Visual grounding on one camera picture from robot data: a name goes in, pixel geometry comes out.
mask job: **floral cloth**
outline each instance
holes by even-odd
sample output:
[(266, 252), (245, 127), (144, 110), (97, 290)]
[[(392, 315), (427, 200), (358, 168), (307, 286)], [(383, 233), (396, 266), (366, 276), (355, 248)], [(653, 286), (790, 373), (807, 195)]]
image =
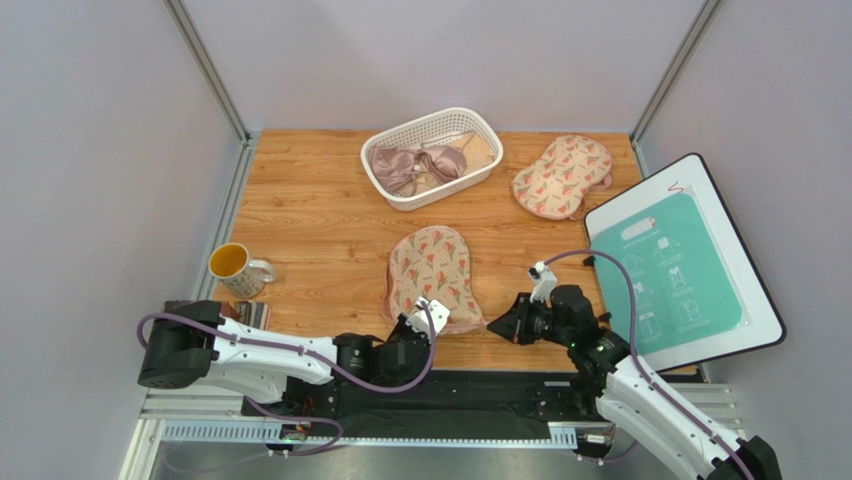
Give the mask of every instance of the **floral cloth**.
[(544, 155), (512, 180), (515, 199), (530, 213), (551, 220), (576, 219), (589, 189), (611, 183), (612, 155), (581, 135), (558, 137)]
[(438, 300), (450, 310), (441, 332), (464, 333), (485, 325), (471, 292), (470, 250), (459, 232), (435, 226), (403, 238), (391, 252), (389, 291), (382, 315), (396, 323), (400, 313), (412, 314), (419, 297)]

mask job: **bra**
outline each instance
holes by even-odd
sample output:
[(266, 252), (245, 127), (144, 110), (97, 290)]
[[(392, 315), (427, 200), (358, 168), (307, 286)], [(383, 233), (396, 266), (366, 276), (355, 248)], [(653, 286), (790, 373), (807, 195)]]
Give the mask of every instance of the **bra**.
[(373, 147), (370, 155), (370, 167), (376, 180), (388, 193), (396, 193), (406, 183), (425, 173), (421, 165), (435, 176), (440, 183), (449, 183), (464, 175), (467, 160), (462, 150), (449, 145), (434, 145), (419, 150), (407, 150), (398, 147)]

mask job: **wood grain surface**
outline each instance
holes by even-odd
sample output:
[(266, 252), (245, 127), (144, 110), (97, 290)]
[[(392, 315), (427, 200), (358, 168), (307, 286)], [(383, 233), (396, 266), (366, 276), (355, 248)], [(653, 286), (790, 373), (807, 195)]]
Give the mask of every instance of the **wood grain surface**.
[[(499, 134), (505, 155), (484, 182), (413, 212), (387, 204), (361, 165), (361, 145), (376, 132), (267, 130), (243, 195), (232, 241), (272, 262), (279, 280), (255, 300), (272, 307), (270, 329), (307, 337), (344, 332), (386, 337), (379, 314), (393, 247), (429, 225), (458, 230), (470, 247), (473, 292), (487, 320), (502, 315), (532, 283), (533, 263), (587, 248), (582, 222), (531, 215), (511, 196), (515, 174), (544, 152), (558, 133)], [(636, 184), (639, 170), (623, 133), (586, 134), (612, 153), (613, 186), (590, 192), (588, 209)], [(554, 264), (560, 283), (578, 284), (603, 312), (598, 286), (582, 257)], [(220, 285), (217, 299), (230, 298)], [(477, 370), (572, 371), (565, 348), (512, 345), (485, 329), (438, 341), (436, 367)]]

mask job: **laundry basket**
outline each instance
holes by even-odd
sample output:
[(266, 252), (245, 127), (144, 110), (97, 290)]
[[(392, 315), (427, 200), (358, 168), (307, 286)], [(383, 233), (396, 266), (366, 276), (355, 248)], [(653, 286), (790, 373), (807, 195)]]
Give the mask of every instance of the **laundry basket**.
[[(458, 138), (453, 137), (453, 134), (461, 136), (465, 132), (475, 132), (477, 135), (482, 137), (486, 143), (488, 143), (488, 146), (491, 147), (491, 151), (494, 153), (494, 161), (491, 162), (490, 165), (472, 172), (470, 175), (465, 175), (453, 180), (452, 182), (433, 188), (428, 192), (423, 192), (408, 198), (398, 197), (386, 192), (378, 180), (376, 180), (376, 176), (373, 175), (373, 169), (370, 167), (369, 159), (369, 152), (373, 146), (419, 148), (420, 144), (423, 142), (430, 142), (431, 140), (442, 137), (449, 138), (444, 138), (442, 141), (432, 144), (449, 144)], [(379, 193), (385, 197), (385, 200), (387, 200), (393, 208), (403, 211), (414, 210), (432, 202), (437, 202), (444, 197), (460, 192), (472, 185), (476, 185), (488, 178), (488, 175), (491, 174), (491, 170), (494, 169), (494, 167), (496, 167), (502, 159), (503, 144), (500, 143), (500, 139), (497, 138), (497, 134), (494, 133), (494, 130), (485, 122), (485, 120), (483, 120), (482, 117), (479, 116), (479, 114), (468, 108), (460, 107), (441, 110), (440, 112), (435, 112), (431, 115), (426, 115), (425, 117), (420, 117), (417, 120), (412, 120), (398, 127), (386, 130), (371, 137), (367, 140), (364, 146), (361, 147), (361, 162), (364, 164), (364, 169), (367, 171), (370, 181), (373, 182), (373, 186), (376, 187)]]

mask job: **gray wall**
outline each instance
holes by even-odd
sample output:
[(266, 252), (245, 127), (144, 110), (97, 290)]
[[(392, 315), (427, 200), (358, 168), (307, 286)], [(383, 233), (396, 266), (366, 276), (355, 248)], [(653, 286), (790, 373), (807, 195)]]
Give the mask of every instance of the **gray wall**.
[(157, 0), (0, 4), (0, 478), (112, 479), (237, 155)]
[(628, 131), (701, 0), (187, 0), (250, 129)]
[(727, 2), (642, 146), (704, 155), (789, 329), (713, 362), (785, 478), (848, 478), (852, 3)]

